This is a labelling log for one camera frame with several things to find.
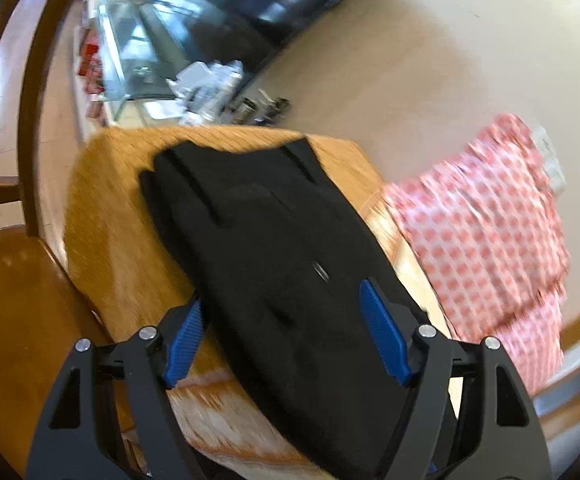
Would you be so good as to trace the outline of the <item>small pink polka-dot pillow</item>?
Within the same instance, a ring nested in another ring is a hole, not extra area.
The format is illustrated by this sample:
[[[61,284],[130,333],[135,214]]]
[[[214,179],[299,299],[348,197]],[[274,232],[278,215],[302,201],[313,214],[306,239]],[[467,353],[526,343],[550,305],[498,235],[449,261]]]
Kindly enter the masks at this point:
[[[539,393],[562,365],[561,304],[566,299],[563,287],[546,292],[495,332],[530,396]]]

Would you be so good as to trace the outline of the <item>large pink polka-dot pillow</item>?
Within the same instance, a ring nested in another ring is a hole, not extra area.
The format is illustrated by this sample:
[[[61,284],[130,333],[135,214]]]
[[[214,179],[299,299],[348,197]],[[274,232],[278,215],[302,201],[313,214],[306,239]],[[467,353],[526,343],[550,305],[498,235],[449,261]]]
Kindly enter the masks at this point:
[[[458,338],[508,326],[558,338],[569,255],[542,156],[518,116],[496,117],[384,197]]]

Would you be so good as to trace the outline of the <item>crumpled white plastic bag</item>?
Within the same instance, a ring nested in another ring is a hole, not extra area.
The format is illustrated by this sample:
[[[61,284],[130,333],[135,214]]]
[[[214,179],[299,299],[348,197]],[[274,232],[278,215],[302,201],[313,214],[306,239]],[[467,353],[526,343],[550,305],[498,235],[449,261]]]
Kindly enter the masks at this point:
[[[224,108],[241,84],[243,66],[238,60],[228,64],[193,62],[166,83],[180,102],[179,125],[203,126],[220,122]]]

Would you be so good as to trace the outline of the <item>white wall switch plate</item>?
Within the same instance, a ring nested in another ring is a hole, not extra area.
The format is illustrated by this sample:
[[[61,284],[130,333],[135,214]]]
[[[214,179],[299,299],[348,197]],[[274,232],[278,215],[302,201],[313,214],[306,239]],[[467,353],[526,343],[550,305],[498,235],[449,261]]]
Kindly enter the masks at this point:
[[[547,159],[544,162],[544,171],[549,180],[550,188],[555,196],[559,196],[566,189],[567,181],[559,160],[556,158]]]

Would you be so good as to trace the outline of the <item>white wall socket plate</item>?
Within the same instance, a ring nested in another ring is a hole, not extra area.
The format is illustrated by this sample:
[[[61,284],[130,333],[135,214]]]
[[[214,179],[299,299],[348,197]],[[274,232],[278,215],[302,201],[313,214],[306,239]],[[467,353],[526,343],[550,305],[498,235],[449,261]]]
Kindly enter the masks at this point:
[[[548,164],[551,160],[558,159],[552,139],[548,136],[544,127],[538,126],[532,130],[532,140],[545,164]]]

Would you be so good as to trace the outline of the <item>wooden chair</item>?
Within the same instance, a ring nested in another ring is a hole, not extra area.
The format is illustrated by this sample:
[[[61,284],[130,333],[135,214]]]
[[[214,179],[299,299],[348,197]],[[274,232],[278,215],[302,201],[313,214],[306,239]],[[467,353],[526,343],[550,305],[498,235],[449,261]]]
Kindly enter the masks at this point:
[[[0,0],[0,40],[20,0]],[[96,359],[107,335],[40,234],[38,123],[72,0],[47,0],[23,74],[18,172],[0,205],[24,221],[0,229],[0,479],[131,479],[112,385]]]

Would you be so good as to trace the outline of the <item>glass TV stand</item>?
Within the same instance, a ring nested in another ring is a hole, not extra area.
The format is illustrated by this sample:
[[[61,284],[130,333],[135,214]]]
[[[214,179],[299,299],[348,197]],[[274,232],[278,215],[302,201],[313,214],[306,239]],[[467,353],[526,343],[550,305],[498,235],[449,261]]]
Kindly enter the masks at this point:
[[[84,140],[104,127],[178,123],[171,82],[198,60],[187,26],[200,15],[191,0],[84,0],[73,47]]]

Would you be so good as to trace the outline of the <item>black pants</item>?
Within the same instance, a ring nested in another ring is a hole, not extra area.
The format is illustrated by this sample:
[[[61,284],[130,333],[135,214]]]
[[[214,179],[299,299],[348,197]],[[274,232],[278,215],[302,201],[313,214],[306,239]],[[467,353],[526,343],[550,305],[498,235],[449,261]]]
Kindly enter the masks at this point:
[[[317,466],[369,479],[406,402],[360,312],[373,278],[427,315],[311,144],[229,153],[184,142],[139,176],[162,243],[256,406]]]

